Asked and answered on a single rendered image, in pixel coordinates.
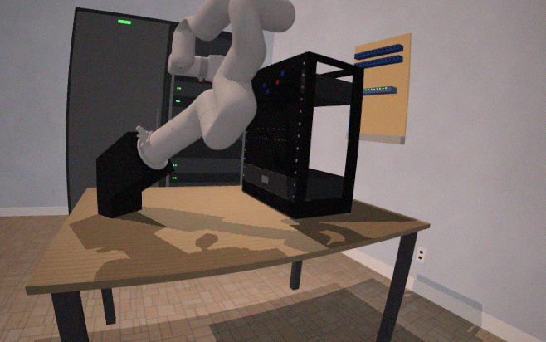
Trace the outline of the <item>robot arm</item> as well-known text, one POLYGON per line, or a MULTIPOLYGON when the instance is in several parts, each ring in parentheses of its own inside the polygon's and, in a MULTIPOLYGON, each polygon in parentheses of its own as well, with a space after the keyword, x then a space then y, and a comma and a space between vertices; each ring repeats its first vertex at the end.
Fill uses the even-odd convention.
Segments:
POLYGON ((196 37, 211 41, 230 23, 232 46, 213 79, 213 89, 155 132, 136 128, 140 158, 152 169, 163 169, 167 159, 201 137, 215 150, 234 144, 256 114, 251 80, 266 58, 263 31, 285 32, 294 21, 289 0, 207 0, 195 16, 185 17, 173 33, 169 74, 202 82, 208 58, 195 56, 196 37))

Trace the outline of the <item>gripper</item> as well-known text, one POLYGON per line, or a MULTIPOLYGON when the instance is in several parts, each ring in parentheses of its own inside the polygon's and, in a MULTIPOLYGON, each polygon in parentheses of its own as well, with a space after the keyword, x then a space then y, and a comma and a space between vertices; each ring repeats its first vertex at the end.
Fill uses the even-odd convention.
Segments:
POLYGON ((208 56, 208 71, 205 81, 213 82, 215 75, 226 56, 208 56))

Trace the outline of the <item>black server rack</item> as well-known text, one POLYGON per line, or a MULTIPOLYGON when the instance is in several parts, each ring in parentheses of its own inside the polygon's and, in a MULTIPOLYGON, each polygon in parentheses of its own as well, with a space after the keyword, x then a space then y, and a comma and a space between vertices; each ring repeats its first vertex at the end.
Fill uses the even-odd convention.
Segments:
POLYGON ((350 214, 363 77, 361 67, 311 51, 259 69, 251 80, 257 107, 246 127, 242 192, 295 221, 350 214), (317 74, 317 62, 343 70, 317 74), (353 83, 336 79, 344 76, 353 83), (351 104, 344 176, 309 168, 314 107, 331 106, 324 102, 351 104))

